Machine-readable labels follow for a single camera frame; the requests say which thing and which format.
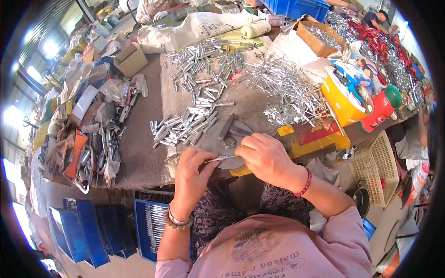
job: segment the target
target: silver bangle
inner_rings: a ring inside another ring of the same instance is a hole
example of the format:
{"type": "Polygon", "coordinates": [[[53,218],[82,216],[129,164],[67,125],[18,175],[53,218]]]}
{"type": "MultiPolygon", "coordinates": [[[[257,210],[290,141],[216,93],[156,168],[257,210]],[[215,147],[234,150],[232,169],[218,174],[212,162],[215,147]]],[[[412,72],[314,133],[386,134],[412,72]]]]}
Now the silver bangle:
{"type": "Polygon", "coordinates": [[[182,226],[185,225],[191,218],[192,216],[190,215],[189,219],[187,219],[186,221],[179,221],[178,219],[174,218],[174,216],[171,214],[170,211],[170,204],[168,205],[168,218],[176,225],[178,226],[182,226]]]}

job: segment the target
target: red beaded bracelet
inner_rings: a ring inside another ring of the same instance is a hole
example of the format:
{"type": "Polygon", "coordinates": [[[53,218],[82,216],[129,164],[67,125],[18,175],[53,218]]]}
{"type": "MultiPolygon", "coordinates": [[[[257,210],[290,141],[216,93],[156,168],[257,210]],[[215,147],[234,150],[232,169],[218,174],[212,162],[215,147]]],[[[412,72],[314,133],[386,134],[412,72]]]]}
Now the red beaded bracelet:
{"type": "Polygon", "coordinates": [[[306,168],[306,170],[307,170],[307,182],[306,182],[305,187],[303,188],[303,190],[301,190],[301,191],[298,192],[298,193],[293,193],[293,192],[292,192],[292,194],[294,194],[294,196],[295,196],[296,198],[301,197],[304,193],[306,193],[307,189],[309,188],[309,185],[311,184],[312,173],[311,173],[311,171],[310,171],[308,168],[306,168]]]}

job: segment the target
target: pliers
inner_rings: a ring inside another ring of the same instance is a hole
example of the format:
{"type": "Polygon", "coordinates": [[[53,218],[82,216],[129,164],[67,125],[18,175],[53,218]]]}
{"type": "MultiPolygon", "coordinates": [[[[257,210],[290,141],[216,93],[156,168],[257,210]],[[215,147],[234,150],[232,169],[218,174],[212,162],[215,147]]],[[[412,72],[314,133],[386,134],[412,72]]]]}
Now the pliers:
{"type": "Polygon", "coordinates": [[[207,160],[203,164],[207,164],[207,163],[212,162],[212,161],[223,161],[223,160],[226,160],[226,159],[232,158],[232,157],[235,157],[235,156],[234,155],[232,155],[232,156],[222,155],[222,156],[219,156],[219,157],[217,157],[215,159],[207,160]]]}

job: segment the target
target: white plastic bottle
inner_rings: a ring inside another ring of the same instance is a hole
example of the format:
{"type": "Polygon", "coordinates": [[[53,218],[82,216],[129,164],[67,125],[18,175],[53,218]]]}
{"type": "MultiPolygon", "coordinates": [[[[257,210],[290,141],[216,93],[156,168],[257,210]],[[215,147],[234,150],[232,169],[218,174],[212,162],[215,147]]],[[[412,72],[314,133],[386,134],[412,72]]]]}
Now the white plastic bottle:
{"type": "Polygon", "coordinates": [[[265,20],[260,20],[252,23],[252,18],[247,19],[247,25],[241,28],[241,34],[246,39],[251,39],[258,37],[259,35],[265,34],[271,30],[271,25],[265,20]]]}

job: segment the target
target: pink shirt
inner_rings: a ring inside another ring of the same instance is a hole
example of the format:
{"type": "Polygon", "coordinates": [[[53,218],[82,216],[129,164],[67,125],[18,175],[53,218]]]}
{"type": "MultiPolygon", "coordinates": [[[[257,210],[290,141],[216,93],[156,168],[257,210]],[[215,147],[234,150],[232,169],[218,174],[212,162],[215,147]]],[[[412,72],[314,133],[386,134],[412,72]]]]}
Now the pink shirt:
{"type": "Polygon", "coordinates": [[[193,267],[159,261],[158,278],[371,277],[369,243],[356,207],[332,216],[322,237],[296,220],[258,214],[222,230],[193,267]]]}

